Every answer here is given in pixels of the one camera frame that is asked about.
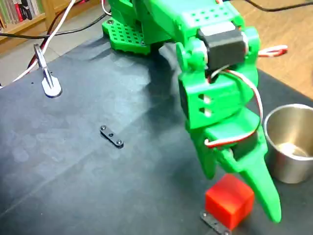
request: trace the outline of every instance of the black table surface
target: black table surface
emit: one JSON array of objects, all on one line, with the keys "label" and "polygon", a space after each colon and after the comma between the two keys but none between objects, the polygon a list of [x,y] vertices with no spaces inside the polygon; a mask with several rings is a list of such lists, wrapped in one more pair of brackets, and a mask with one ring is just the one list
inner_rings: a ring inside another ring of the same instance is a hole
[{"label": "black table surface", "polygon": [[[49,67],[63,88],[58,98],[44,95],[38,70],[0,90],[0,234],[215,234],[199,214],[224,171],[205,179],[184,129],[174,46],[143,57],[98,38]],[[259,90],[265,114],[313,106],[263,72]],[[103,124],[124,148],[100,135]],[[275,184],[282,222],[256,202],[234,235],[313,234],[313,181]]]}]

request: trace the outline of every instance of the metal cup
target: metal cup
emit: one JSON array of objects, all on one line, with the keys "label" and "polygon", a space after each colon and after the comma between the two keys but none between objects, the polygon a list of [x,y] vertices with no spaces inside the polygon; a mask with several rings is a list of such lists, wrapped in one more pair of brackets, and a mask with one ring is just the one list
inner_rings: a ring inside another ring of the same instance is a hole
[{"label": "metal cup", "polygon": [[266,117],[264,130],[272,176],[289,184],[307,179],[313,172],[313,108],[280,106]]}]

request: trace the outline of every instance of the green base plate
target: green base plate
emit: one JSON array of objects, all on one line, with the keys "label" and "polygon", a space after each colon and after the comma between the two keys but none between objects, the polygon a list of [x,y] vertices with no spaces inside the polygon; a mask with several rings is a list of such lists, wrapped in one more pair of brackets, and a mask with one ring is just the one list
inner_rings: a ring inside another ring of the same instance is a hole
[{"label": "green base plate", "polygon": [[149,54],[151,47],[145,45],[143,34],[139,26],[123,25],[114,18],[102,23],[103,32],[108,34],[111,46],[115,50],[131,51],[140,54]]}]

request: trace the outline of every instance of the red wooden block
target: red wooden block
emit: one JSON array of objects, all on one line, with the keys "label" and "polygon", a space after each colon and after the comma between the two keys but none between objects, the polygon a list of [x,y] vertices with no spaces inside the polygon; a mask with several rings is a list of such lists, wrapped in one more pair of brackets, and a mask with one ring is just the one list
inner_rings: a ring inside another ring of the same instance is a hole
[{"label": "red wooden block", "polygon": [[254,192],[232,174],[226,174],[205,194],[205,209],[233,230],[252,211]]}]

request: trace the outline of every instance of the metal clamp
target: metal clamp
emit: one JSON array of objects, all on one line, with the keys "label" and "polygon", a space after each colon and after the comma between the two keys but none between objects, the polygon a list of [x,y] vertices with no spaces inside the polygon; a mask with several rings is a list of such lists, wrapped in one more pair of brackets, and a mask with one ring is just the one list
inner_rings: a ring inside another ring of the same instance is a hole
[{"label": "metal clamp", "polygon": [[111,141],[116,147],[122,148],[124,146],[124,142],[107,126],[105,125],[101,126],[100,132],[109,141]]},{"label": "metal clamp", "polygon": [[48,69],[44,54],[41,51],[40,46],[38,44],[35,44],[34,49],[35,49],[35,55],[38,60],[38,65],[40,68],[42,68],[43,73],[44,73],[44,79],[41,82],[44,92],[46,96],[50,98],[58,97],[62,93],[62,88],[59,83],[59,80],[56,77],[51,75],[51,72]]},{"label": "metal clamp", "polygon": [[232,232],[206,211],[200,213],[201,219],[220,235],[231,235]]}]

